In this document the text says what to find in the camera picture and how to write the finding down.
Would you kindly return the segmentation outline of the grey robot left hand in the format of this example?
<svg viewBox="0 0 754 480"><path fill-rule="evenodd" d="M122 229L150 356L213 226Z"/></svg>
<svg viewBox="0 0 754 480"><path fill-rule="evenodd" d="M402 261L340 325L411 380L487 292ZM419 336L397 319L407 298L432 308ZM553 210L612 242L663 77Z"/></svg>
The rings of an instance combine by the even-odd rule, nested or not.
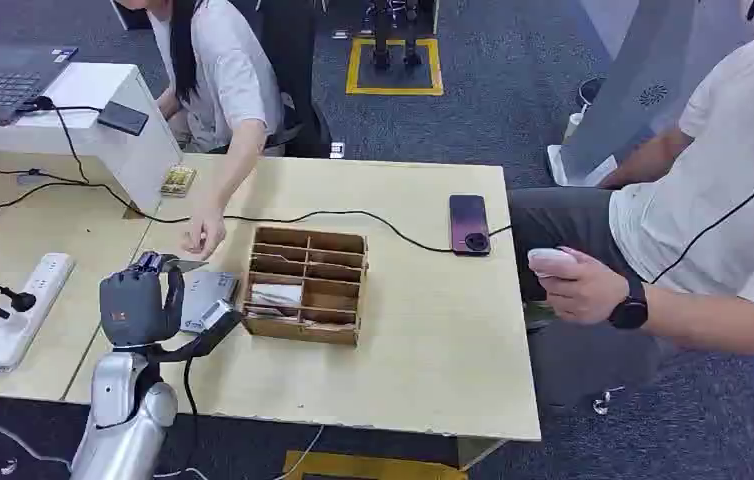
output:
<svg viewBox="0 0 754 480"><path fill-rule="evenodd" d="M147 251L99 286L100 325L119 348L165 341L180 329L185 282L180 259Z"/></svg>

